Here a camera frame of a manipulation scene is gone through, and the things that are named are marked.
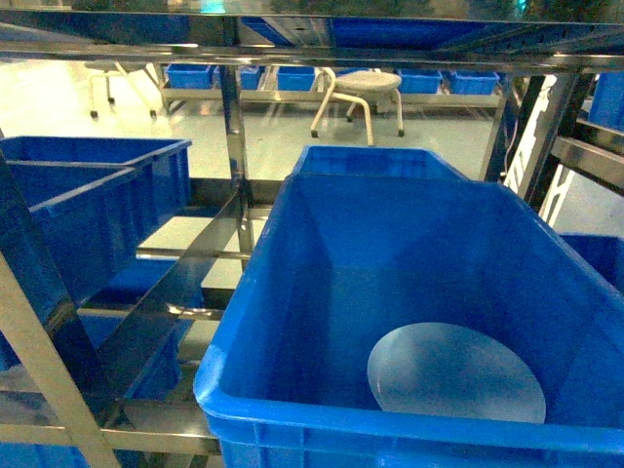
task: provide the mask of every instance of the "metal shelf board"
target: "metal shelf board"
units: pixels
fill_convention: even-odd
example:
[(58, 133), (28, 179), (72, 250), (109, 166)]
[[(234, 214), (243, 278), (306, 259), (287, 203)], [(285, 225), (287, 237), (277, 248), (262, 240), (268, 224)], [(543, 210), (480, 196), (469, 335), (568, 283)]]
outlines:
[[(219, 90), (183, 90), (173, 88), (161, 89), (161, 95), (168, 101), (187, 100), (218, 100), (221, 101)], [(242, 102), (284, 102), (284, 103), (321, 103), (325, 93), (312, 91), (242, 91)], [(479, 107), (496, 108), (499, 96), (470, 95), (406, 95), (401, 96), (403, 104), (417, 104), (432, 107)]]
[[(171, 61), (202, 60), (210, 53), (202, 48), (227, 46), (225, 24), (231, 20), (238, 23), (241, 45), (274, 47), (276, 51), (327, 49), (331, 54), (324, 64), (353, 55), (351, 50), (377, 50), (374, 54), (378, 56), (383, 55), (379, 50), (462, 51), (478, 56), (481, 60), (477, 62), (485, 64), (490, 55), (501, 54), (509, 56), (507, 62), (516, 67), (523, 59), (547, 64), (539, 54), (624, 54), (624, 0), (593, 0), (582, 6), (568, 0), (524, 4), (513, 0), (395, 0), (383, 5), (360, 0), (226, 0), (217, 10), (196, 0), (126, 0), (106, 5), (97, 0), (59, 0), (54, 6), (30, 1), (32, 5), (20, 3), (22, 9), (0, 8), (0, 42), (27, 45), (22, 53), (38, 58), (71, 58), (73, 48), (75, 57), (83, 59), (153, 61), (153, 48), (159, 46)], [(124, 52), (110, 45), (134, 49)], [(1, 55), (14, 57), (11, 48), (3, 45), (0, 50)], [(285, 57), (287, 63), (297, 63), (288, 59)], [(453, 60), (440, 57), (438, 61)], [(417, 57), (409, 62), (417, 63)], [(456, 60), (453, 66), (461, 62)], [(263, 63), (280, 63), (280, 58), (267, 58)], [(621, 63), (611, 66), (624, 67)]]

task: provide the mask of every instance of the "blue plastic bin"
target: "blue plastic bin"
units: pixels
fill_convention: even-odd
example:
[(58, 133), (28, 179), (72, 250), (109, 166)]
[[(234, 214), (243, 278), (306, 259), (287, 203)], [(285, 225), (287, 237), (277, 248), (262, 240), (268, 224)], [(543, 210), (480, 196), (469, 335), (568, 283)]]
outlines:
[(9, 161), (137, 168), (133, 215), (142, 241), (190, 200), (190, 144), (187, 139), (18, 136), (0, 139), (0, 151)]
[(434, 70), (397, 70), (401, 77), (399, 91), (405, 94), (434, 95), (440, 90), (442, 73)]
[(292, 173), (467, 179), (436, 153), (421, 148), (305, 146)]
[[(513, 350), (541, 384), (546, 424), (381, 411), (369, 354), (420, 322)], [(623, 296), (508, 189), (296, 175), (195, 395), (226, 468), (615, 467), (622, 342)]]
[(258, 17), (247, 17), (241, 18), (241, 23), (247, 27), (250, 27), (255, 32), (263, 36), (264, 38), (271, 41), (276, 46), (289, 47), (293, 44), (287, 38), (285, 38), (282, 34), (280, 34), (277, 29), (275, 29), (272, 25), (266, 22), (262, 18)]
[(280, 91), (310, 91), (314, 84), (313, 66), (280, 66), (277, 89)]
[[(9, 163), (34, 221), (38, 224), (58, 272), (73, 301), (80, 305), (105, 287), (135, 257), (144, 230), (134, 216), (141, 199), (140, 172)], [(41, 266), (9, 201), (0, 207), (0, 246), (14, 269), (32, 274), (34, 307), (45, 321), (58, 302), (55, 290), (37, 272)]]
[(603, 73), (594, 92), (589, 121), (624, 132), (624, 73)]
[(165, 73), (170, 88), (206, 90), (213, 84), (213, 67), (210, 65), (172, 63), (165, 68)]
[(336, 18), (331, 20), (337, 47), (431, 51), (487, 26), (483, 22), (413, 19)]
[(491, 95), (498, 84), (498, 75), (488, 71), (453, 71), (445, 76), (454, 95)]
[(618, 291), (624, 293), (624, 240), (587, 234), (564, 234), (562, 238)]
[[(263, 66), (241, 66), (238, 69), (238, 79), (241, 83), (241, 90), (257, 90), (260, 85), (260, 76), (264, 73)], [(214, 68), (214, 81), (218, 86), (220, 79), (219, 67)]]

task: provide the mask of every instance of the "reflective metal surface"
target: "reflective metal surface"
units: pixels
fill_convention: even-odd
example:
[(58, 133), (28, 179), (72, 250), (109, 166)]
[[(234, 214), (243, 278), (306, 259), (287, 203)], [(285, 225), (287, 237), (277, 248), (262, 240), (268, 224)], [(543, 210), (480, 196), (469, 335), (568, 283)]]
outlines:
[(122, 417), (102, 429), (116, 449), (167, 453), (219, 454), (218, 440), (208, 429), (206, 416), (194, 402), (122, 402)]
[(215, 263), (215, 252), (222, 251), (235, 232), (238, 207), (235, 195), (98, 349), (116, 397), (132, 388), (165, 345), (177, 320), (169, 312), (170, 305), (185, 305), (197, 293)]
[[(169, 101), (219, 100), (219, 90), (183, 90), (163, 88), (161, 94)], [(241, 91), (241, 102), (314, 102), (321, 103), (325, 93), (314, 91)], [(417, 104), (431, 107), (478, 107), (496, 108), (499, 96), (474, 95), (402, 95), (403, 104)]]
[(593, 79), (591, 75), (559, 75), (547, 91), (548, 103), (537, 117), (533, 130), (535, 140), (526, 159), (526, 175), (518, 190), (518, 195), (537, 212), (557, 169), (558, 163), (551, 157), (555, 138), (572, 133)]
[(573, 136), (599, 148), (624, 155), (624, 133), (584, 120), (576, 122)]
[[(101, 435), (89, 407), (2, 254), (0, 297), (0, 330), (67, 428), (72, 445), (78, 446), (94, 468), (119, 467), (112, 447)], [(10, 402), (9, 408), (15, 410), (17, 407)]]
[(423, 69), (475, 69), (548, 74), (557, 71), (601, 72), (624, 69), (618, 55), (502, 54), (419, 52), (387, 49), (272, 49), (255, 47), (127, 46), (0, 41), (0, 56), (22, 59), (110, 59), (137, 62), (183, 61), (216, 64), (292, 64)]
[(575, 172), (624, 195), (624, 157), (574, 138), (559, 137), (553, 155)]
[(25, 5), (51, 11), (184, 12), (215, 16), (303, 15), (552, 22), (622, 22), (624, 17), (621, 0), (61, 0), (54, 4), (30, 0)]

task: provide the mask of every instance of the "metal rack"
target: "metal rack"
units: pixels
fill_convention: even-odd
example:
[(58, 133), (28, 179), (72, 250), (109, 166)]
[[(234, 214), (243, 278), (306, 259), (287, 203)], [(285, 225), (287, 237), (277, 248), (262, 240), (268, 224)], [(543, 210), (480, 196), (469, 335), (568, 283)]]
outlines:
[[(537, 210), (559, 164), (624, 193), (624, 135), (576, 118), (593, 74), (624, 69), (624, 5), (590, 1), (583, 8), (571, 8), (566, 0), (465, 0), (451, 5), (456, 18), (449, 19), (448, 2), (383, 2), (382, 8), (376, 2), (339, 3), (338, 7), (334, 2), (314, 2), (312, 7), (279, 0), (225, 1), (219, 3), (218, 14), (202, 11), (206, 5), (190, 0), (151, 2), (149, 8), (131, 0), (110, 4), (77, 0), (0, 10), (3, 57), (222, 65), (220, 98), (231, 168), (230, 180), (193, 180), (194, 204), (220, 205), (218, 215), (187, 251), (150, 252), (178, 260), (97, 352), (79, 325), (36, 226), (31, 222), (24, 235), (38, 246), (48, 279), (62, 297), (43, 326), (22, 287), (29, 275), (12, 270), (0, 254), (0, 330), (31, 377), (21, 382), (0, 378), (0, 441), (76, 446), (95, 468), (119, 466), (114, 449), (199, 456), (219, 452), (192, 399), (146, 402), (125, 401), (122, 396), (176, 320), (220, 317), (230, 292), (209, 294), (206, 310), (176, 305), (197, 291), (217, 258), (247, 261), (254, 243), (252, 220), (266, 215), (259, 207), (271, 205), (279, 188), (277, 182), (248, 180), (241, 99), (288, 97), (280, 92), (241, 93), (237, 65), (461, 68), (530, 75), (522, 101), (510, 86), (496, 98), (482, 179), (498, 181), (510, 155), (515, 155), (514, 160), (524, 161), (517, 192)], [(337, 27), (353, 18), (428, 32), (401, 39), (394, 48), (383, 42), (383, 34), (377, 40), (349, 42), (339, 37)], [(393, 23), (391, 18), (402, 20)], [(275, 47), (267, 43), (245, 25), (246, 19), (264, 21), (284, 41)], [(545, 85), (544, 75), (557, 80)], [(218, 92), (210, 93), (209, 98), (215, 98)], [(547, 98), (540, 100), (544, 93)], [(544, 108), (535, 112), (535, 103), (544, 101)], [(503, 130), (509, 113), (518, 119), (512, 148), (507, 147)], [(529, 150), (521, 145), (528, 134), (534, 136)], [(16, 187), (6, 190), (20, 199)], [(19, 209), (29, 218), (25, 204)], [(226, 253), (225, 245), (235, 232), (241, 251)], [(68, 323), (76, 324), (78, 331), (70, 344), (57, 335)], [(139, 330), (141, 339), (136, 339)], [(76, 353), (92, 357), (94, 365), (75, 359)]]

